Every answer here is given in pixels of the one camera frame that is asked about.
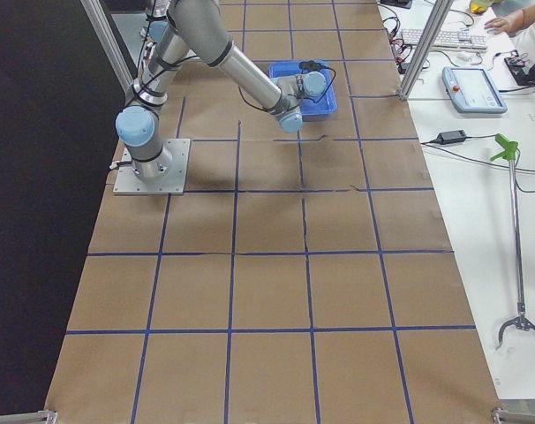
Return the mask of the person hand at keyboard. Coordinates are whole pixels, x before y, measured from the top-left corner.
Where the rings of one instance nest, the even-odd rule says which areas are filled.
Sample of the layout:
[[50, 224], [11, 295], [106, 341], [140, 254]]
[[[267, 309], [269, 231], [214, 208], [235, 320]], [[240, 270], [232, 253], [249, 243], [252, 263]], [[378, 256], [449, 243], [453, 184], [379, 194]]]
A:
[[484, 29], [490, 34], [513, 33], [514, 20], [510, 16], [496, 17], [484, 24]]

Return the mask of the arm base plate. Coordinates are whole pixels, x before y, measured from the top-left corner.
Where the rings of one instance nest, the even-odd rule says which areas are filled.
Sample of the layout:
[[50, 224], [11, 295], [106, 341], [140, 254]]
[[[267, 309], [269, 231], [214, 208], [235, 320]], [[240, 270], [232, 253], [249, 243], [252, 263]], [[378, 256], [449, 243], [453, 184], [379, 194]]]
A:
[[153, 161], [142, 163], [125, 149], [117, 171], [113, 193], [116, 195], [183, 195], [190, 157], [190, 139], [164, 139], [162, 152]]

